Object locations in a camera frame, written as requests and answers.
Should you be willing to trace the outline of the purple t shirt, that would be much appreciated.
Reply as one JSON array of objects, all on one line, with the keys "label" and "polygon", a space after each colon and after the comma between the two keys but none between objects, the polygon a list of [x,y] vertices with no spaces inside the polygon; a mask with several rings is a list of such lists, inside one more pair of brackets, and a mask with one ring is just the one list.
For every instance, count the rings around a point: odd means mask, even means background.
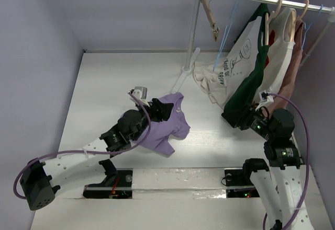
[{"label": "purple t shirt", "polygon": [[152,150],[164,156],[171,156],[175,150],[169,143],[169,137],[172,135],[180,140],[187,137],[190,126],[186,122],[184,112],[182,111],[182,101],[184,96],[181,93],[168,94],[161,98],[164,104],[172,103],[173,108],[167,121],[151,122],[151,130],[148,136],[145,136],[147,129],[140,135],[139,139],[132,141],[134,144],[142,142],[141,146]]}]

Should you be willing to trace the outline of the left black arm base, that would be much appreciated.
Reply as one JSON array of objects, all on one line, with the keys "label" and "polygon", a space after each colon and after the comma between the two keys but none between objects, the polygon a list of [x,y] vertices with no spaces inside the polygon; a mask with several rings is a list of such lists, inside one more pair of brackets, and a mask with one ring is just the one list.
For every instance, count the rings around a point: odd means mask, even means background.
[{"label": "left black arm base", "polygon": [[133,169],[117,169],[110,159],[98,162],[105,178],[100,183],[86,185],[82,196],[86,199],[131,199]]}]

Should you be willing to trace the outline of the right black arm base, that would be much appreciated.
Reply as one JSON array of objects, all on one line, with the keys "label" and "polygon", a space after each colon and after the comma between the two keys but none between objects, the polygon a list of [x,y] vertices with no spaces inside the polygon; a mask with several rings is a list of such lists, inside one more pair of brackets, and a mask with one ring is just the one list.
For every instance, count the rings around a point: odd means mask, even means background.
[{"label": "right black arm base", "polygon": [[252,172],[259,170],[269,171],[264,159],[247,159],[241,169],[226,169],[221,184],[227,187],[227,198],[259,198],[250,179]]}]

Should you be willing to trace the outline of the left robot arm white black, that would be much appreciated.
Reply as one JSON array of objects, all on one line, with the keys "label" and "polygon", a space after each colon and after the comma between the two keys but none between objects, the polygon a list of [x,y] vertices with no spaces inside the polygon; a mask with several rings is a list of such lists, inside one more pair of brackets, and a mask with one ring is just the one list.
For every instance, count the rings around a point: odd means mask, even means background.
[{"label": "left robot arm white black", "polygon": [[98,171],[97,186],[110,186],[117,180],[117,169],[111,158],[140,145],[151,131],[152,122],[167,121],[173,103],[153,98],[148,104],[134,99],[136,109],[126,111],[117,123],[93,142],[76,150],[60,151],[32,159],[15,179],[13,190],[21,186],[31,211],[50,204],[57,196],[69,191],[90,169]]}]

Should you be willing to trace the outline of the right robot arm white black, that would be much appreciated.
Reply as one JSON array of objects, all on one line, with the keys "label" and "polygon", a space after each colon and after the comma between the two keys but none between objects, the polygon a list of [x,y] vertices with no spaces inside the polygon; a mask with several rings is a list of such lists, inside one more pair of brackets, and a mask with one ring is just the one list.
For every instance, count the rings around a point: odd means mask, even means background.
[{"label": "right robot arm white black", "polygon": [[246,198],[258,194],[266,211],[263,222],[271,229],[313,229],[304,202],[306,184],[300,180],[303,163],[291,139],[293,115],[283,108],[269,113],[248,106],[233,127],[251,129],[264,138],[266,158],[250,158],[240,169],[225,170],[221,183],[236,187]]}]

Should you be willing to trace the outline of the dark green t shirt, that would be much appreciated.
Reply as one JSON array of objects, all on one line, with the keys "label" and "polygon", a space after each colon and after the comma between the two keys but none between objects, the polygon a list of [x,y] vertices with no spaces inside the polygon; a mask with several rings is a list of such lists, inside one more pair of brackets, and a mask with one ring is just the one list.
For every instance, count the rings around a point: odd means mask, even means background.
[{"label": "dark green t shirt", "polygon": [[269,13],[267,4],[260,4],[257,9],[254,11],[252,16],[249,18],[247,23],[244,25],[243,30],[237,36],[234,44],[246,28],[247,24],[251,21],[254,21],[257,16],[262,17],[261,31],[262,34],[259,35],[258,42],[262,42],[262,45],[259,46],[259,51],[256,56],[255,67],[252,72],[247,76],[242,83],[239,85],[237,90],[233,93],[231,98],[227,101],[224,108],[242,108],[245,105],[251,105],[257,89],[260,87],[263,81],[265,61],[267,53],[269,51],[269,45],[264,44],[265,39],[265,14]]}]

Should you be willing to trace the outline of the cream printed t shirt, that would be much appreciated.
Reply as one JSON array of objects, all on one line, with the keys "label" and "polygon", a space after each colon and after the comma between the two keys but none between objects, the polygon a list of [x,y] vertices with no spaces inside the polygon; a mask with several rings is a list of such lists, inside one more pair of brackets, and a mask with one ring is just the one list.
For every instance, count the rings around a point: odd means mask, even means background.
[{"label": "cream printed t shirt", "polygon": [[262,34],[261,25],[261,16],[249,22],[224,59],[209,64],[195,62],[195,82],[210,101],[221,108],[255,67],[259,46],[262,45],[258,42]]}]

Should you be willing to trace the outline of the pink shirt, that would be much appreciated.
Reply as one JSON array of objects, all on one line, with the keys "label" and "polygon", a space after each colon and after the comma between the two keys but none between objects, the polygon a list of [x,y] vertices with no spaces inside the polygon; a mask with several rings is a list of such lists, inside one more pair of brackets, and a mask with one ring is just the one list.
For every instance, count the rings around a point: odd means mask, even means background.
[{"label": "pink shirt", "polygon": [[294,42],[292,58],[286,74],[284,76],[280,90],[276,93],[287,99],[290,99],[295,87],[295,79],[298,72],[299,65],[302,60],[302,33],[304,31],[304,23],[298,21],[295,28]]}]

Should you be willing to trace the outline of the wooden clip hanger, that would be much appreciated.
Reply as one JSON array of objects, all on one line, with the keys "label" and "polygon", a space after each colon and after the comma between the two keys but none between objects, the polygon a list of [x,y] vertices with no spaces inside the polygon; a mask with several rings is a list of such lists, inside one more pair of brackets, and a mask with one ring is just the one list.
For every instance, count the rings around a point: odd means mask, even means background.
[{"label": "wooden clip hanger", "polygon": [[212,14],[212,12],[210,10],[209,1],[208,0],[201,0],[201,3],[202,3],[202,6],[204,8],[205,14],[207,16],[207,20],[209,21],[214,41],[217,41],[220,29],[216,25],[214,16],[213,16],[213,14]]}]

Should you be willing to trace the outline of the wooden hanger left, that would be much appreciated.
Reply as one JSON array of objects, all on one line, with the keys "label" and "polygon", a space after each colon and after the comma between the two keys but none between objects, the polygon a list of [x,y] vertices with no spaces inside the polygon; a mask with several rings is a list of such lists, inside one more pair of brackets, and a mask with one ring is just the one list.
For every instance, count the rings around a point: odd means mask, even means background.
[{"label": "wooden hanger left", "polygon": [[281,10],[281,7],[282,7],[282,1],[283,0],[278,0],[277,8],[276,8],[275,11],[272,11],[270,14],[269,13],[265,14],[265,39],[264,39],[264,44],[265,45],[269,44],[269,35],[270,35],[269,24],[279,14],[279,12]]}]

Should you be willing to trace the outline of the wooden hanger right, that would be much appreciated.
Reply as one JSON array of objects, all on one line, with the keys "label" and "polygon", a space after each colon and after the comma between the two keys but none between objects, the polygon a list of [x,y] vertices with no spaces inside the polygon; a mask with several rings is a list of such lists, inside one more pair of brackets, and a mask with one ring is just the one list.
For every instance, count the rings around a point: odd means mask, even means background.
[{"label": "wooden hanger right", "polygon": [[289,28],[288,28],[288,35],[289,35],[289,41],[293,42],[294,41],[294,36],[295,36],[295,28],[296,28],[296,23],[299,20],[302,20],[302,18],[305,16],[307,10],[309,7],[309,0],[305,0],[305,7],[300,16],[297,16],[296,11],[291,12],[291,18],[289,20]]}]

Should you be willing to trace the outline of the white tank top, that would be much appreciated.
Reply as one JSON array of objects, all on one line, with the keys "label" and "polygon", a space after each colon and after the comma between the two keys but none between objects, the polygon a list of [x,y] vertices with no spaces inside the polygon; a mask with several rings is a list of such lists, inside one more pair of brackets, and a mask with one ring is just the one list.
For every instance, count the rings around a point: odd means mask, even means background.
[{"label": "white tank top", "polygon": [[285,7],[269,24],[269,32],[275,31],[275,41],[267,55],[270,62],[264,69],[264,76],[261,86],[256,91],[254,102],[259,103],[259,92],[267,90],[270,93],[277,93],[282,85],[284,76],[292,58],[295,42],[289,41],[288,28],[289,20],[292,17],[293,8]]}]

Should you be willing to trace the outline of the red garment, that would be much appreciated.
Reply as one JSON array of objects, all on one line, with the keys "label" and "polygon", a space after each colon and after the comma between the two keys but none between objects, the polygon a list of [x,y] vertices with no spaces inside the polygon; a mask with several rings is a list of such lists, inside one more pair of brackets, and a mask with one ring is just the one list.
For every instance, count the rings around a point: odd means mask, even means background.
[{"label": "red garment", "polygon": [[[272,30],[271,33],[270,33],[270,35],[269,35],[269,47],[272,46],[272,44],[274,43],[274,41],[275,41],[275,31]],[[269,59],[269,56],[267,56],[266,57],[266,61],[265,61],[265,68],[268,66],[269,62],[270,62],[270,59]]]}]

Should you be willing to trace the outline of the white clothes rack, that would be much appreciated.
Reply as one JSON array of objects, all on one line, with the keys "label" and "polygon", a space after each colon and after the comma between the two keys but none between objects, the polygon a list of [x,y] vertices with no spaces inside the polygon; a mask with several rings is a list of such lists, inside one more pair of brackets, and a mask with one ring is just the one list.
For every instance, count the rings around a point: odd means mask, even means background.
[{"label": "white clothes rack", "polygon": [[[260,2],[260,3],[266,3],[266,4],[272,4],[272,5],[277,5],[277,2],[278,2],[278,0],[248,0],[248,1]],[[182,71],[181,71],[181,74],[178,80],[176,81],[175,85],[173,86],[171,90],[172,94],[180,90],[186,77],[192,72],[193,64],[200,53],[200,48],[194,48],[194,39],[195,39],[195,34],[196,34],[196,26],[197,26],[200,5],[202,5],[201,0],[195,0],[192,24],[191,24],[191,33],[189,36],[189,42],[188,42],[188,48],[187,48],[186,61],[185,61],[184,67],[182,68]],[[283,6],[304,10],[305,4],[283,0],[282,7]],[[320,9],[320,6],[309,4],[307,11],[318,12],[319,9]],[[323,7],[321,13],[325,13],[329,15],[327,19],[327,23],[322,28],[319,35],[317,35],[316,39],[312,42],[310,48],[306,51],[305,55],[302,58],[302,63],[304,63],[310,57],[311,53],[313,52],[317,44],[321,41],[323,36],[326,34],[328,29],[331,27],[331,25],[334,24],[334,7]]]}]

